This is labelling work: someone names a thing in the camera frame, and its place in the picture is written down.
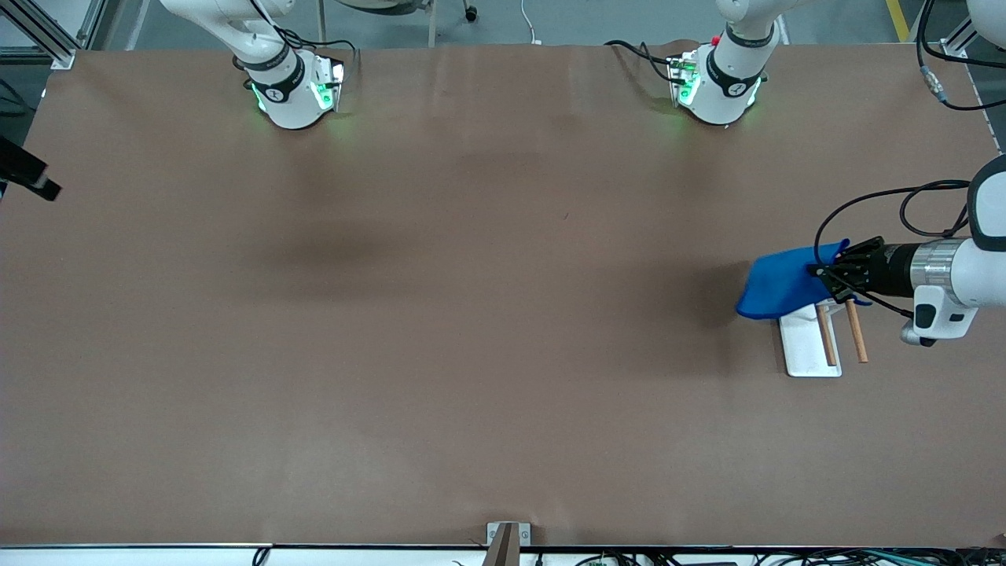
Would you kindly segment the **blue microfibre towel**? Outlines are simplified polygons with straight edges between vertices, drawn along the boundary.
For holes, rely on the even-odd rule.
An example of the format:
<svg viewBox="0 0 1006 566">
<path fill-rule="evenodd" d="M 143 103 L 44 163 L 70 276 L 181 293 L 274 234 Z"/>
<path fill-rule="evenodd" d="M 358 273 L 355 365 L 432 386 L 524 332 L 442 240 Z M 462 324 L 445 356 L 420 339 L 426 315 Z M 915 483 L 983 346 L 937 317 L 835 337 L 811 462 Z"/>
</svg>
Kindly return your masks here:
<svg viewBox="0 0 1006 566">
<path fill-rule="evenodd" d="M 812 247 L 791 248 L 754 260 L 734 310 L 741 318 L 773 320 L 829 300 L 824 282 L 807 271 L 817 257 Z"/>
</svg>

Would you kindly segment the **brown table cover mat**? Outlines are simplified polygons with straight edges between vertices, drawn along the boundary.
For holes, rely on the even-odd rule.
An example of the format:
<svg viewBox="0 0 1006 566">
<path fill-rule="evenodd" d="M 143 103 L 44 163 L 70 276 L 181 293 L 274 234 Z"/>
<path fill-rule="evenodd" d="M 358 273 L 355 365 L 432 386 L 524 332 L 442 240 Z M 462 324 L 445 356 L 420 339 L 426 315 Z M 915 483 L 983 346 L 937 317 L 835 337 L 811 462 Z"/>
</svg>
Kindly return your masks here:
<svg viewBox="0 0 1006 566">
<path fill-rule="evenodd" d="M 971 177 L 905 44 L 785 46 L 730 127 L 614 48 L 362 55 L 303 131 L 222 51 L 82 53 L 0 200 L 0 544 L 991 546 L 1006 313 L 838 318 L 794 379 L 734 302 L 837 205 Z"/>
</svg>

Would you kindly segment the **aluminium frame profile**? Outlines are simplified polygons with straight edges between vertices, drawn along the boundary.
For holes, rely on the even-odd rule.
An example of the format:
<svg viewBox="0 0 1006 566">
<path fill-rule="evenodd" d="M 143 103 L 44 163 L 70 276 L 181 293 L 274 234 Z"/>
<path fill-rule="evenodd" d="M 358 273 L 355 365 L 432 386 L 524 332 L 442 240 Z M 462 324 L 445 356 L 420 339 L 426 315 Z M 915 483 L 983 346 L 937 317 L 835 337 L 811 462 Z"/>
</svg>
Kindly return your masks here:
<svg viewBox="0 0 1006 566">
<path fill-rule="evenodd" d="M 96 43 L 110 0 L 0 0 L 0 62 L 69 69 Z"/>
<path fill-rule="evenodd" d="M 971 22 L 970 16 L 965 17 L 944 39 L 941 40 L 942 52 L 948 57 L 958 57 L 966 60 L 967 47 L 978 38 L 978 30 Z"/>
</svg>

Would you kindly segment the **chair base with caster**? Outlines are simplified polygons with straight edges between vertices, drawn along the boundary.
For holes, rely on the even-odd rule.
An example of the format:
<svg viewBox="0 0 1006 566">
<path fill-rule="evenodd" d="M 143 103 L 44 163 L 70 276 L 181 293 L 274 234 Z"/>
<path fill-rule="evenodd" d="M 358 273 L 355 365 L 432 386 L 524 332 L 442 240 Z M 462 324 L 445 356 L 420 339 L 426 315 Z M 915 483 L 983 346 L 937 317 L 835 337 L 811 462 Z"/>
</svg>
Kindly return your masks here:
<svg viewBox="0 0 1006 566">
<path fill-rule="evenodd" d="M 428 47 L 437 44 L 437 19 L 439 0 L 313 0 L 318 22 L 318 36 L 323 44 L 328 42 L 326 7 L 330 2 L 344 5 L 359 12 L 377 16 L 405 16 L 424 12 L 428 16 Z"/>
</svg>

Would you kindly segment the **white towel rack wooden bars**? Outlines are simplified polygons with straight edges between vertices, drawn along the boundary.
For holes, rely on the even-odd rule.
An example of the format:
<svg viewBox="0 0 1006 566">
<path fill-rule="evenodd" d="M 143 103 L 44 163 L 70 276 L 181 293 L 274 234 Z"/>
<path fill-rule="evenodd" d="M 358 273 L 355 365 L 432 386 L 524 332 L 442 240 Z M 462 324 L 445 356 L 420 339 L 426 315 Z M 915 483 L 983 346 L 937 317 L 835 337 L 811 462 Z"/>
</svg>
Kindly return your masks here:
<svg viewBox="0 0 1006 566">
<path fill-rule="evenodd" d="M 843 366 L 839 358 L 833 316 L 845 311 L 859 363 L 869 362 L 865 337 L 854 300 L 837 303 L 825 300 L 804 306 L 777 319 L 784 354 L 784 365 L 790 377 L 841 377 Z"/>
</svg>

